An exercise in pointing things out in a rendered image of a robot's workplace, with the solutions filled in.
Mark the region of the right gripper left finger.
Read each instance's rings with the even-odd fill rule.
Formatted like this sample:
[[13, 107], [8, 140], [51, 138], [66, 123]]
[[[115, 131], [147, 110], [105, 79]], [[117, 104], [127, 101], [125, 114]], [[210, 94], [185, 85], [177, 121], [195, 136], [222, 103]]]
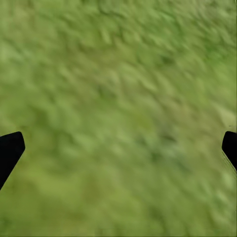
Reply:
[[25, 150], [20, 131], [0, 137], [0, 190]]

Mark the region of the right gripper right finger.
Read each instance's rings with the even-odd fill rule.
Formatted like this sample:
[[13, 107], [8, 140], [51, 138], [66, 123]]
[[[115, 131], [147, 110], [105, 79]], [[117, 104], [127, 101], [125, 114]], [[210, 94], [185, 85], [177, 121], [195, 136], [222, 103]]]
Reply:
[[237, 133], [227, 131], [223, 138], [222, 150], [237, 170]]

